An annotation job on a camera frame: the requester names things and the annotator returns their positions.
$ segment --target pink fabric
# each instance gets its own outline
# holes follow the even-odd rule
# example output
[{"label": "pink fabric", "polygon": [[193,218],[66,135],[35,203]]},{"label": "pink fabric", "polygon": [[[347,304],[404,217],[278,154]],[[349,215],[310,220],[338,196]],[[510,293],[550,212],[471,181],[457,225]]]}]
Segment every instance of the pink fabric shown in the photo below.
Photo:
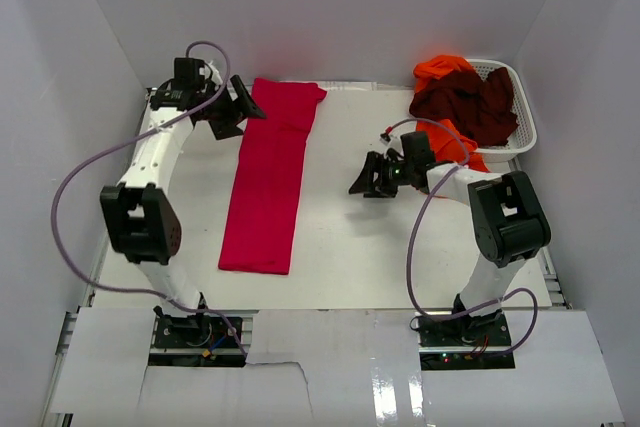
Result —
[{"label": "pink fabric", "polygon": [[326,95],[317,84],[256,79],[252,96],[267,119],[249,119],[242,139],[221,270],[289,273],[304,151]]}]

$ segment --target gray wall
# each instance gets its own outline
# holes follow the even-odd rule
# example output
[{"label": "gray wall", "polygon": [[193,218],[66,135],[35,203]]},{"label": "gray wall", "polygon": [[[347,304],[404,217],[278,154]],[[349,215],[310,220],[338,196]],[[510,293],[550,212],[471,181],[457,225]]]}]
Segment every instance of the gray wall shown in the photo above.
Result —
[{"label": "gray wall", "polygon": [[512,60],[544,0],[98,0],[145,85],[187,41],[247,77],[407,82],[441,52]]},{"label": "gray wall", "polygon": [[[51,198],[78,161],[134,131],[143,91],[95,0],[0,0],[0,18],[0,425],[24,427],[38,422],[65,311],[83,290],[53,246]],[[100,187],[122,165],[104,160],[63,204],[86,271]]]},{"label": "gray wall", "polygon": [[516,66],[536,114],[524,156],[551,254],[640,425],[640,0],[547,0]]}]

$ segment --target basket rim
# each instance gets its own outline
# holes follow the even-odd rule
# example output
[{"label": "basket rim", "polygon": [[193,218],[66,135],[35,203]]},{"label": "basket rim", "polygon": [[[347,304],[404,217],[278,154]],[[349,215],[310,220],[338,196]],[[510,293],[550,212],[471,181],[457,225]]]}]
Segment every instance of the basket rim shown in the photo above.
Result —
[{"label": "basket rim", "polygon": [[515,71],[515,69],[513,67],[511,67],[508,64],[505,64],[504,62],[500,62],[498,60],[489,60],[489,59],[467,59],[467,62],[469,62],[471,65],[474,65],[474,63],[478,63],[478,64],[493,64],[499,67],[505,67],[507,69],[507,71],[509,72],[509,77],[511,77],[511,80],[514,81],[514,83],[516,84],[516,88],[518,88],[520,90],[520,92],[522,92],[522,103],[524,105],[524,112],[527,116],[527,118],[525,119],[526,121],[529,122],[529,125],[531,126],[531,140],[527,143],[527,145],[523,146],[523,147],[518,147],[515,149],[494,149],[491,147],[484,147],[484,148],[478,148],[476,149],[476,152],[478,152],[479,154],[497,154],[500,155],[500,153],[504,153],[504,154],[521,154],[523,152],[527,152],[529,150],[531,150],[533,148],[533,146],[536,144],[537,140],[538,140],[538,131],[536,130],[536,124],[534,124],[533,122],[533,115],[531,114],[531,107],[529,106],[529,101],[527,100],[527,96],[525,94],[524,91],[524,87],[522,86],[522,82],[520,81],[520,76],[518,75],[518,73]]}]

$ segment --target laundry basket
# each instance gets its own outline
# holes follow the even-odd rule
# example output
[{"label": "laundry basket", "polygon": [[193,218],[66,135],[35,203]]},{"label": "laundry basket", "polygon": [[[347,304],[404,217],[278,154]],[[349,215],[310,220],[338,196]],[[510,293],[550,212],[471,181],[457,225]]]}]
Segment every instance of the laundry basket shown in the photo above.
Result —
[{"label": "laundry basket", "polygon": [[511,111],[518,116],[518,128],[509,136],[507,145],[500,147],[483,147],[476,150],[485,162],[507,162],[516,155],[530,150],[538,139],[536,127],[533,125],[533,117],[529,103],[524,95],[524,89],[518,78],[518,74],[506,64],[495,60],[467,59],[476,69],[482,80],[487,78],[490,72],[505,67],[509,72],[511,83],[513,84],[513,107]]}]

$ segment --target orange cloth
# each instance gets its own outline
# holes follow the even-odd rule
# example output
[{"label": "orange cloth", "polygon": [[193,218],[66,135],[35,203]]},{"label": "orange cloth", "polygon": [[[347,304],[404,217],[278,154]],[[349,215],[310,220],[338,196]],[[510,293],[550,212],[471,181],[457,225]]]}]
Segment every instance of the orange cloth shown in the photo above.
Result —
[{"label": "orange cloth", "polygon": [[438,55],[429,62],[422,62],[413,69],[413,76],[418,79],[416,81],[415,92],[424,89],[431,79],[441,79],[454,70],[461,72],[463,70],[475,71],[473,65],[462,57],[454,55]]},{"label": "orange cloth", "polygon": [[[428,62],[422,62],[413,69],[413,75],[417,79],[415,92],[420,92],[424,89],[431,79],[438,80],[453,71],[462,72],[465,70],[474,71],[475,69],[464,58],[454,55],[438,55]],[[487,169],[487,166],[482,160],[482,155],[475,153],[478,144],[460,134],[450,120],[444,119],[441,120],[440,123],[457,133],[460,140],[462,140],[462,143],[471,154],[469,163],[467,164],[469,168],[480,172],[489,172],[489,169]],[[464,159],[464,151],[446,130],[426,122],[418,122],[416,130],[427,133],[431,150],[435,152],[437,161],[453,160],[454,162],[462,162]]]},{"label": "orange cloth", "polygon": [[[469,162],[467,163],[469,168],[480,172],[489,172],[489,169],[487,169],[487,166],[482,160],[482,155],[475,153],[475,150],[478,148],[478,144],[460,134],[449,119],[441,120],[440,123],[458,134],[458,137],[460,137],[464,146],[471,153]],[[449,132],[446,130],[441,129],[437,125],[428,124],[426,122],[418,122],[416,130],[427,133],[431,150],[435,152],[437,161],[453,160],[454,162],[462,162],[464,160],[464,151],[460,148],[458,142],[456,142],[456,140],[451,137]]]}]

